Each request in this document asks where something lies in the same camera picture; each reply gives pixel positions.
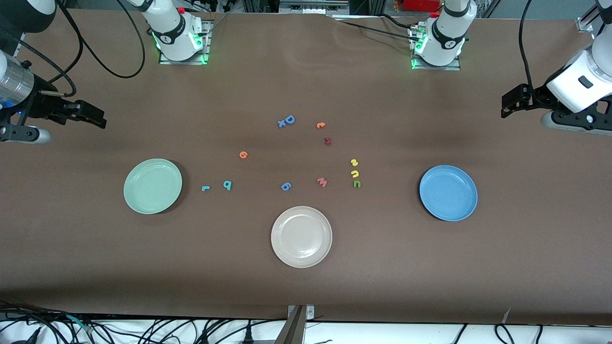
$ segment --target blue plate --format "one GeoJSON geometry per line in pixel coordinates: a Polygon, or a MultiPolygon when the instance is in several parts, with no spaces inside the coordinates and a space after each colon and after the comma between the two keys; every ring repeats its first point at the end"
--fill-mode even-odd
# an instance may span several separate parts
{"type": "Polygon", "coordinates": [[[425,208],[444,221],[467,218],[478,203],[478,192],[472,178],[450,165],[436,166],[427,171],[421,179],[419,193],[425,208]]]}

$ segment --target brown table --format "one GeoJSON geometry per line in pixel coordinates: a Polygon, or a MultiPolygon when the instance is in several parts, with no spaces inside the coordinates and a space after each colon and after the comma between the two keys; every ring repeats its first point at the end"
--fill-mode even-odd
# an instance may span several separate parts
{"type": "MultiPolygon", "coordinates": [[[[123,13],[73,14],[114,70],[138,67],[123,13]]],[[[158,65],[145,37],[146,66],[130,80],[85,53],[70,73],[77,98],[104,109],[108,127],[31,121],[51,145],[1,145],[0,296],[73,312],[276,318],[309,303],[327,320],[497,323],[511,307],[513,323],[609,324],[612,139],[545,129],[543,111],[499,117],[503,93],[525,80],[517,28],[475,21],[461,72],[411,70],[402,39],[321,15],[228,15],[201,67],[158,65]],[[296,123],[279,129],[289,114],[296,123]],[[154,157],[179,166],[184,189],[169,211],[137,214],[123,183],[154,157]],[[419,200],[421,176],[440,164],[476,182],[464,221],[437,220],[419,200]],[[276,217],[297,205],[334,231],[310,269],[284,265],[270,244],[276,217]]],[[[528,21],[524,39],[540,85],[590,36],[572,21],[528,21]]],[[[28,42],[60,65],[77,50],[61,15],[28,42]]]]}

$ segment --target mint green plate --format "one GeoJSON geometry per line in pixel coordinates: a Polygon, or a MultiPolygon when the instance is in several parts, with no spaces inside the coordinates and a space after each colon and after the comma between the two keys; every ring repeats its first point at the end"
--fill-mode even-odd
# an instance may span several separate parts
{"type": "Polygon", "coordinates": [[[125,202],[140,214],[168,209],[181,194],[183,178],[179,168],[165,159],[139,163],[123,185],[125,202]]]}

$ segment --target plate rim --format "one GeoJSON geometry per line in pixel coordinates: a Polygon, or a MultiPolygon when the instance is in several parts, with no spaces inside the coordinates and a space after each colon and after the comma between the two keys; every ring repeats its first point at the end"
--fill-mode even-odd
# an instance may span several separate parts
{"type": "Polygon", "coordinates": [[[313,266],[315,266],[315,265],[319,264],[320,262],[322,262],[322,261],[323,261],[323,259],[325,259],[325,257],[327,257],[327,255],[329,254],[329,251],[331,251],[331,249],[332,249],[332,244],[334,243],[334,231],[333,231],[333,229],[332,229],[332,224],[329,222],[329,219],[328,219],[328,218],[325,216],[325,214],[323,214],[323,212],[319,211],[319,210],[318,210],[318,209],[316,209],[316,208],[310,207],[310,206],[295,206],[295,207],[291,207],[291,208],[289,208],[289,209],[286,209],[285,211],[283,211],[283,212],[282,212],[282,213],[281,213],[281,214],[280,214],[280,215],[279,215],[279,216],[276,218],[276,220],[274,220],[274,223],[272,224],[272,230],[271,230],[271,233],[270,233],[270,243],[272,244],[272,251],[274,251],[274,255],[275,255],[275,256],[276,256],[276,257],[277,257],[277,258],[278,258],[280,261],[282,261],[283,263],[285,263],[285,264],[286,264],[286,265],[288,265],[288,266],[295,267],[296,269],[306,269],[306,268],[308,268],[308,267],[313,267],[313,266]],[[320,216],[322,216],[322,217],[323,217],[323,219],[325,220],[325,223],[326,223],[326,224],[327,224],[327,226],[329,227],[329,245],[327,245],[327,247],[326,247],[325,254],[324,254],[323,256],[321,256],[321,258],[320,258],[320,259],[318,259],[317,261],[315,261],[314,263],[309,264],[309,265],[306,265],[306,266],[295,266],[295,265],[291,264],[290,262],[285,261],[283,258],[281,258],[281,257],[278,255],[278,252],[277,252],[276,247],[275,247],[275,245],[274,245],[274,228],[275,228],[275,226],[276,226],[277,222],[279,222],[279,219],[280,219],[280,218],[282,218],[282,217],[283,217],[283,215],[285,215],[287,212],[292,211],[292,210],[297,209],[297,208],[306,208],[306,209],[309,209],[309,210],[311,210],[311,211],[314,211],[316,214],[318,214],[318,215],[320,215],[320,216]]]}
{"type": "Polygon", "coordinates": [[[437,217],[440,220],[443,221],[447,221],[447,222],[457,222],[457,221],[462,221],[465,220],[466,218],[468,218],[470,215],[472,215],[472,213],[476,210],[476,206],[478,205],[478,188],[476,187],[476,183],[474,182],[474,180],[472,179],[472,177],[465,171],[463,171],[461,168],[457,167],[457,166],[453,166],[453,165],[437,165],[434,166],[432,168],[430,168],[429,170],[427,170],[427,172],[425,172],[425,174],[423,174],[423,176],[421,177],[420,183],[419,183],[419,198],[421,200],[421,204],[423,204],[423,206],[427,209],[427,211],[437,217]],[[453,173],[456,177],[460,178],[462,181],[464,182],[468,182],[468,184],[471,184],[474,187],[474,205],[471,207],[470,211],[467,212],[466,215],[464,215],[463,217],[459,218],[459,219],[445,219],[443,217],[440,217],[438,215],[436,215],[428,206],[427,204],[423,201],[423,185],[425,185],[425,178],[428,177],[429,175],[433,174],[434,172],[436,172],[435,170],[440,170],[443,168],[448,168],[450,170],[456,170],[456,171],[461,171],[466,177],[467,180],[465,178],[463,178],[462,176],[458,175],[457,173],[455,173],[454,171],[448,171],[449,173],[453,173]]]}
{"type": "Polygon", "coordinates": [[[152,158],[152,159],[147,159],[143,162],[140,162],[139,164],[137,164],[136,166],[134,166],[134,168],[132,168],[132,170],[130,171],[130,173],[127,174],[127,177],[125,177],[125,181],[123,183],[123,199],[125,200],[125,202],[127,203],[128,207],[130,207],[131,210],[139,213],[139,214],[144,214],[144,215],[152,215],[152,214],[158,214],[168,208],[170,208],[174,202],[176,202],[176,200],[179,199],[179,196],[181,195],[182,192],[182,188],[183,188],[183,175],[181,173],[181,170],[179,169],[178,166],[176,166],[175,163],[173,163],[170,160],[167,159],[163,159],[163,158],[152,158]],[[135,171],[140,168],[142,165],[146,164],[146,163],[150,163],[150,162],[154,162],[154,161],[159,161],[159,162],[163,162],[164,165],[169,166],[170,168],[172,168],[174,171],[176,171],[179,174],[179,191],[176,194],[176,197],[174,197],[174,199],[172,200],[172,202],[165,208],[159,210],[159,211],[155,211],[155,212],[143,212],[140,210],[135,209],[132,204],[130,204],[130,202],[128,202],[127,197],[126,197],[126,189],[128,186],[128,181],[130,180],[130,177],[132,177],[133,179],[133,175],[135,174],[135,171]]]}

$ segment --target red box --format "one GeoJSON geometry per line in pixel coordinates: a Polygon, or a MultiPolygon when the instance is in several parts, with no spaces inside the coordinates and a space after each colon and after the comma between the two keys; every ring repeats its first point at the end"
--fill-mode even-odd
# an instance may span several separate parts
{"type": "Polygon", "coordinates": [[[405,10],[416,12],[436,12],[440,8],[440,0],[404,0],[405,10]]]}

